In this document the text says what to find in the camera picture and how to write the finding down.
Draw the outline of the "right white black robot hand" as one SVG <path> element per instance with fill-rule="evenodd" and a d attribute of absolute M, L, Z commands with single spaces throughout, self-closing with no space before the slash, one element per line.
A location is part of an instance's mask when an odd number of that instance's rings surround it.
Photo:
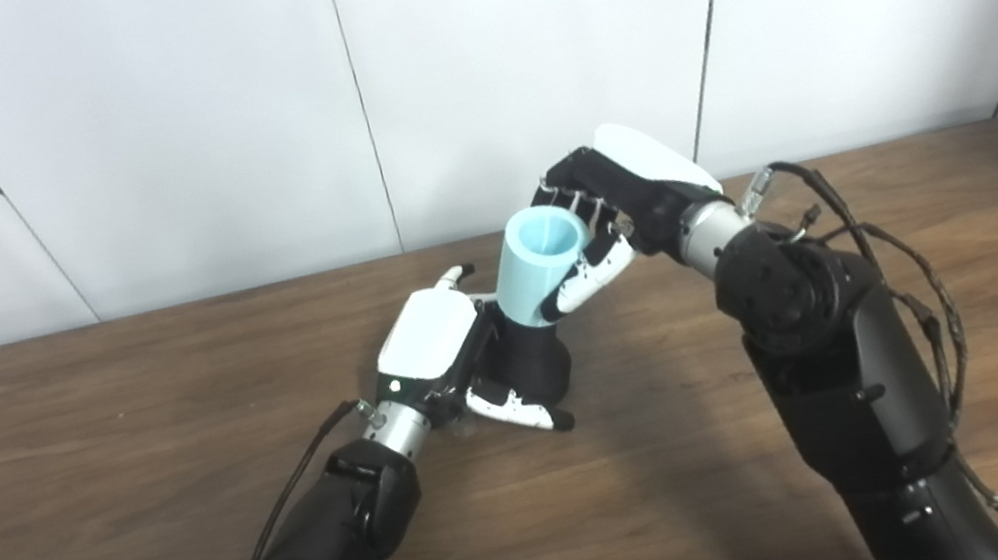
<path fill-rule="evenodd" d="M 665 253 L 713 280 L 729 242 L 754 223 L 693 160 L 612 123 L 549 168 L 534 195 L 533 205 L 565 209 L 593 235 L 539 303 L 547 323 L 581 308 L 639 255 Z"/>

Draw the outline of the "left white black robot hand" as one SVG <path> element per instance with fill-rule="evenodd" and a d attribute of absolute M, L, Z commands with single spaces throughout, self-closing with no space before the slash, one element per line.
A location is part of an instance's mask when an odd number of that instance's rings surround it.
<path fill-rule="evenodd" d="M 413 291 L 378 352 L 376 410 L 366 437 L 409 461 L 417 460 L 431 431 L 465 415 L 548 432 L 569 432 L 576 424 L 571 412 L 535 403 L 481 374 L 498 307 L 492 293 L 460 290 L 474 270 L 470 263 L 454 265 L 435 285 Z"/>

